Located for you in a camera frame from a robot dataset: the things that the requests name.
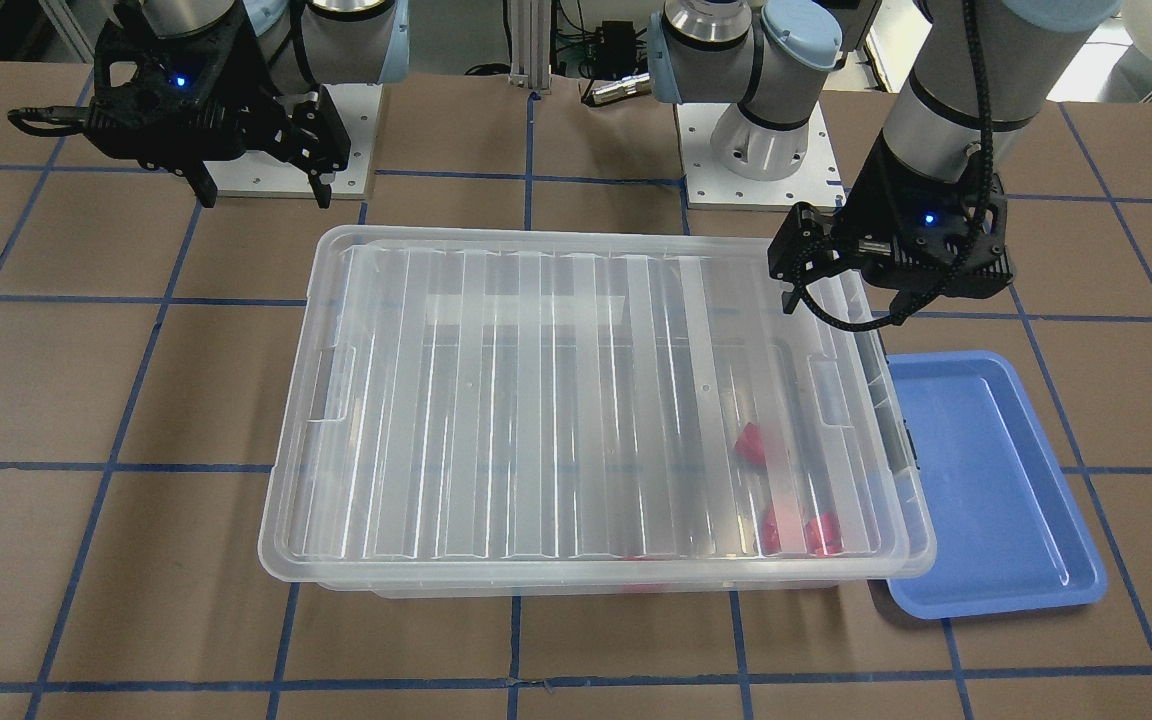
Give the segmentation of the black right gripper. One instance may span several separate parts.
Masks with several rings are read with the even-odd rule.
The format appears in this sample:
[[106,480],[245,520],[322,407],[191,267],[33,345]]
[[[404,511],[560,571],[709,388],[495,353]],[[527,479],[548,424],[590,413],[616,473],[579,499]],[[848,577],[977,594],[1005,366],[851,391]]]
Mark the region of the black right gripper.
[[319,209],[351,142],[324,86],[300,100],[279,94],[248,22],[217,22],[179,38],[150,38],[109,22],[96,41],[93,91],[83,106],[14,108],[35,137],[79,135],[104,156],[187,179],[202,209],[218,185],[205,167],[262,152],[308,176]]

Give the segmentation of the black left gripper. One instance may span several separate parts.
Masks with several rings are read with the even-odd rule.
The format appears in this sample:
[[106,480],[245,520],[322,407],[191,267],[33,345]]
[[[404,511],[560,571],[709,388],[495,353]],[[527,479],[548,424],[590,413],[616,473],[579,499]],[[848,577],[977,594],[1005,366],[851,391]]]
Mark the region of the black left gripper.
[[771,278],[791,285],[781,293],[782,313],[799,306],[797,285],[849,270],[867,285],[897,291],[892,319],[919,313],[937,300],[931,290],[967,247],[982,168],[972,158],[958,179],[941,182],[909,169],[890,150],[873,150],[836,213],[796,202],[768,247]]

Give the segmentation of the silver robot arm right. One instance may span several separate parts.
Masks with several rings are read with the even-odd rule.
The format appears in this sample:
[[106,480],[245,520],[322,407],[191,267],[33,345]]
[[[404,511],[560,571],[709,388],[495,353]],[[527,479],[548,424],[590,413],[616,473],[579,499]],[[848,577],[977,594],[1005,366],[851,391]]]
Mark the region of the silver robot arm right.
[[28,136],[78,135],[106,158],[183,179],[202,209],[211,164],[260,154],[296,169],[320,209],[362,146],[334,88],[410,70],[406,1],[106,1],[83,106],[14,108]]

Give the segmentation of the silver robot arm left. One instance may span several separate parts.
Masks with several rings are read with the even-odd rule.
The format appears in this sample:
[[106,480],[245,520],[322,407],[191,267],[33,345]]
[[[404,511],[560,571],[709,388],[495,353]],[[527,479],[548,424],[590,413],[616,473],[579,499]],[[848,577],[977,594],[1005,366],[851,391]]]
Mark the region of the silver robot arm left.
[[[1011,285],[998,164],[1116,1],[923,1],[925,36],[840,209],[791,205],[768,247],[786,313],[849,332],[905,323],[934,300]],[[799,168],[809,120],[844,55],[814,1],[667,1],[646,26],[660,103],[718,103],[710,147],[737,176]]]

